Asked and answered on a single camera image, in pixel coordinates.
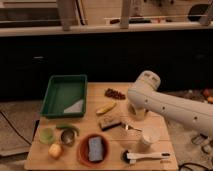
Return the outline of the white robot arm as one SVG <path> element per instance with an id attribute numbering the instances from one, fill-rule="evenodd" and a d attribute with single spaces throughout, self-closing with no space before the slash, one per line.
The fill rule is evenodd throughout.
<path id="1" fill-rule="evenodd" d="M 133 108 L 158 113 L 213 138 L 213 105 L 160 93 L 160 83 L 157 74 L 143 71 L 127 90 Z"/>

